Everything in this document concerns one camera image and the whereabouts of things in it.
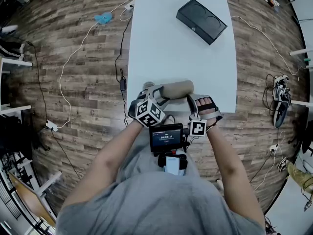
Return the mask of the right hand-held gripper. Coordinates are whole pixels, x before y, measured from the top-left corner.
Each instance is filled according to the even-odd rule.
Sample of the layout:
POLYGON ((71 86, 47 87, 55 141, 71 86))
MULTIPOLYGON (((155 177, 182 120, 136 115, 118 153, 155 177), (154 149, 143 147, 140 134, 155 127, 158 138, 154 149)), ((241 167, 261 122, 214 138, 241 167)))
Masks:
POLYGON ((187 103, 190 108, 190 116, 189 116, 189 135, 193 137, 202 137, 205 136, 206 132, 213 128, 216 123, 223 118, 219 108, 216 106, 215 102, 212 100, 214 104, 213 109, 198 111, 198 107, 196 105, 196 100, 201 97, 199 96, 191 96, 187 95, 187 103))

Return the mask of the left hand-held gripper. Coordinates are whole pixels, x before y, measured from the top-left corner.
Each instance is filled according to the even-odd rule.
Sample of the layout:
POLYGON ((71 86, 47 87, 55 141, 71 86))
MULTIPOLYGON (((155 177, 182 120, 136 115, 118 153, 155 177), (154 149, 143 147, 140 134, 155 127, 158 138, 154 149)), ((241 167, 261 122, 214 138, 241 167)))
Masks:
POLYGON ((142 90, 129 105, 129 117, 146 128, 160 124, 165 117, 164 109, 170 102, 169 98, 162 97, 162 92, 162 85, 153 85, 142 90))

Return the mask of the person's right hand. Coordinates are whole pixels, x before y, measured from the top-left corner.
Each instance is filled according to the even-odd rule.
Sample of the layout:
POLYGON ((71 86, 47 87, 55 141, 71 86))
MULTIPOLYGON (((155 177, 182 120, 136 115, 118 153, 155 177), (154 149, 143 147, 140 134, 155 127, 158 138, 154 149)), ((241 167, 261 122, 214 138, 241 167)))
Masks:
POLYGON ((199 112, 214 108, 214 104, 212 103, 212 100, 209 97, 204 97, 204 98, 197 99, 196 100, 196 105, 197 105, 197 108, 198 108, 199 112))

